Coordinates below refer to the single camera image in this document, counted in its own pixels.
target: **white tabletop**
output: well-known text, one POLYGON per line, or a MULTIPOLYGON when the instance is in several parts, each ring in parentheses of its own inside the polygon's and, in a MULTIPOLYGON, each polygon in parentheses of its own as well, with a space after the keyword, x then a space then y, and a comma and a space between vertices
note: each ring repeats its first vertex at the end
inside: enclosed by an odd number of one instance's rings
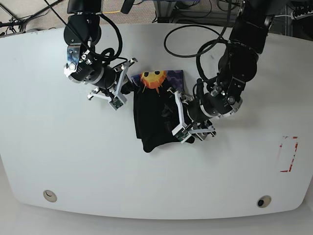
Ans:
MULTIPOLYGON (((129 75, 183 69, 191 90, 199 76, 195 59, 175 58, 163 48, 175 27, 119 25, 122 55, 139 60, 129 75)), ((114 31, 102 31, 97 51, 117 47, 114 31)), ((185 28, 168 47, 194 53, 215 37, 185 28)), ((93 86, 63 75, 62 29, 2 38, 0 51, 0 154, 22 203, 113 217, 196 219, 288 211, 303 201, 313 175, 312 42, 270 34, 241 109, 214 122, 218 135, 151 154, 135 137, 132 94, 114 111, 105 101, 87 100, 93 86), (292 171, 281 172, 297 142, 292 171), (44 199, 46 189, 56 193, 56 203, 44 199), (261 209, 257 201, 264 195, 272 202, 261 209)), ((220 45, 203 56, 207 76, 216 74, 223 52, 220 45)))

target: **round hole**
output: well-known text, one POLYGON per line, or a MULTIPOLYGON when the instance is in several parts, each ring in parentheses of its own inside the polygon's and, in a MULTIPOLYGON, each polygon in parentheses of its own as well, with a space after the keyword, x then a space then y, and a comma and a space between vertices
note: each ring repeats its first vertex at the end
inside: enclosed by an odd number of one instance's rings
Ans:
POLYGON ((263 196, 258 200, 257 206, 259 208, 265 208, 270 204, 271 201, 272 201, 272 198, 270 196, 263 196))
POLYGON ((48 201, 48 202, 56 202, 57 201, 57 196, 55 195, 54 192, 50 191, 50 190, 45 190, 44 191, 44 198, 48 201))

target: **yellow cable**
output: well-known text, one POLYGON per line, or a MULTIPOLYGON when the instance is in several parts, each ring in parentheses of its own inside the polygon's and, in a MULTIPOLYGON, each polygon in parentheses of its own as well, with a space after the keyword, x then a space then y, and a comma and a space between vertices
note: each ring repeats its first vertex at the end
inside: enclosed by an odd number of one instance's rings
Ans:
POLYGON ((108 12, 103 12, 103 14, 112 14, 112 13, 118 13, 118 12, 121 12, 121 11, 108 11, 108 12))

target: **cartoon sun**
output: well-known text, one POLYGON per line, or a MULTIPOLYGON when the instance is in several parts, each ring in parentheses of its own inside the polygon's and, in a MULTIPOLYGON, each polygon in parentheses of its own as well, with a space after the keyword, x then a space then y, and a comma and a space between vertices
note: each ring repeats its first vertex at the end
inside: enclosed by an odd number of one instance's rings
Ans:
POLYGON ((143 72, 140 75, 140 80, 145 85, 142 92, 144 92, 147 87, 149 89, 156 89, 156 92, 159 93, 158 88, 162 87, 162 83, 165 79, 166 71, 143 72))

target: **cloth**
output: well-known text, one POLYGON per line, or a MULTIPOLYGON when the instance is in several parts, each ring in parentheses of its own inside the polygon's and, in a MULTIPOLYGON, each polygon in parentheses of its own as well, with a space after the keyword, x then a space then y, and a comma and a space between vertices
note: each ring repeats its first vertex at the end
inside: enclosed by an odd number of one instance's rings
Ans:
POLYGON ((183 91, 183 71, 144 72, 132 81, 136 135, 142 140, 143 150, 150 153, 160 145, 179 142, 172 134, 179 124, 177 105, 167 90, 172 87, 183 91))

